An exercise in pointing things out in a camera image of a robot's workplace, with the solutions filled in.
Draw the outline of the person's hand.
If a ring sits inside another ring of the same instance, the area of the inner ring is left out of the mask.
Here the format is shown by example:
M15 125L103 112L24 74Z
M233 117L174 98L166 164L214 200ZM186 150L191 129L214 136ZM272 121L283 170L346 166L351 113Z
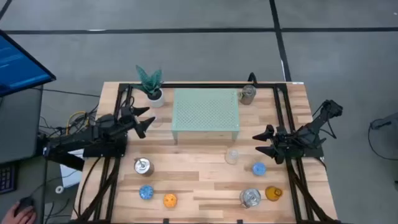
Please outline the person's hand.
M20 202L17 201L2 218L0 224L33 224L37 214L33 206L28 206L16 215Z

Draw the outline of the black computer mouse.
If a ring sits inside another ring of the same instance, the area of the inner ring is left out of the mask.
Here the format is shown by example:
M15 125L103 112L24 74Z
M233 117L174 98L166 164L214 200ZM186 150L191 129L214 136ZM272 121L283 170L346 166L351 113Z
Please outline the black computer mouse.
M14 216L18 215L27 207L34 207L34 199L31 196L24 197L19 200L19 205L14 211Z

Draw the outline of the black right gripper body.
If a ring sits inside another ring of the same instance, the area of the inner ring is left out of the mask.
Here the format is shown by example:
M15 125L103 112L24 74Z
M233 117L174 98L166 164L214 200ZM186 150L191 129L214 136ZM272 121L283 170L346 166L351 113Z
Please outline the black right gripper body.
M291 135L284 127L276 127L276 133L272 138L272 143L275 147L275 150L283 156L289 155L291 150L294 149Z

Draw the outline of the silver tin candle with tag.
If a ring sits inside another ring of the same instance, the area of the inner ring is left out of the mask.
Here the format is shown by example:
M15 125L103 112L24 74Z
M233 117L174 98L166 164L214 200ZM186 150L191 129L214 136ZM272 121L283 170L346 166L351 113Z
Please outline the silver tin candle with tag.
M239 199L243 207L255 207L261 202L261 194L258 189L245 189L240 193Z
M145 157L135 158L134 170L145 177L149 177L154 173L154 164Z
M256 96L256 87L254 85L245 85L241 91L238 92L238 98L243 105L250 105Z

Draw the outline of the white paper sheet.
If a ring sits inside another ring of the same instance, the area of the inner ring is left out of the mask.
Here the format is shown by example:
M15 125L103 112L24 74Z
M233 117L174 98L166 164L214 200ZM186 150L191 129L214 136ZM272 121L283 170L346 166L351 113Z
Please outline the white paper sheet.
M69 188L80 183L82 171L60 164L60 172L62 176L62 186L64 188Z

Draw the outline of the black keyboard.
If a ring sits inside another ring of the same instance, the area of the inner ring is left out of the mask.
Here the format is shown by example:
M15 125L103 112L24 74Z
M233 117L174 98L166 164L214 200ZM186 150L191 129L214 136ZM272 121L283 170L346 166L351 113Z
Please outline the black keyboard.
M0 164L0 194L17 189L17 166L14 163Z

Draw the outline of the green perforated metal shelf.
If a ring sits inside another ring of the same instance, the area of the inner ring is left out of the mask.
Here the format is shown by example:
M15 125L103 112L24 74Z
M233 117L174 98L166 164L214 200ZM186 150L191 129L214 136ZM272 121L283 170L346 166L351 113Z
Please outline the green perforated metal shelf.
M238 91L232 88L174 90L171 132L175 142L185 132L224 132L231 140L240 130Z

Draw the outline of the black computer monitor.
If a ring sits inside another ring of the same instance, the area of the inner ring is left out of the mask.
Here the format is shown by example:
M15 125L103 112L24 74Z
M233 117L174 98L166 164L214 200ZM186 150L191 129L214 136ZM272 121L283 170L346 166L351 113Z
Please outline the black computer monitor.
M0 29L0 97L56 79L50 70Z

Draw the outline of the white plant pot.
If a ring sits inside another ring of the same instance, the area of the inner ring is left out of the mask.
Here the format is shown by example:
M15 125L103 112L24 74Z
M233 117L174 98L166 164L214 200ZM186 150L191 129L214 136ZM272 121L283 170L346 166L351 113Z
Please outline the white plant pot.
M158 89L156 91L156 95L153 98L150 98L149 96L147 98L149 100L150 106L153 108L160 108L165 103L163 89Z

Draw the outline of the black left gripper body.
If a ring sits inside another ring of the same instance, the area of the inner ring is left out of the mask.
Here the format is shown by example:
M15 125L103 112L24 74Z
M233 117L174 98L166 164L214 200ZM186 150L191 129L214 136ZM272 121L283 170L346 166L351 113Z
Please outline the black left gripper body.
M133 106L123 106L120 109L119 122L121 123L122 131L127 132L133 129L136 134L139 134L135 112L136 109Z

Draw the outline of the green snake plant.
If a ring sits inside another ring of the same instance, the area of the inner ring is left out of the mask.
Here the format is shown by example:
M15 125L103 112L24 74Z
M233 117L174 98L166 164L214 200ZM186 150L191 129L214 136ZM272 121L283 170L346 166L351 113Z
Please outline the green snake plant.
M158 99L161 95L160 88L163 83L162 70L158 69L152 75L148 75L142 67L136 65L136 71L141 83L133 84L133 88L143 91L152 100Z

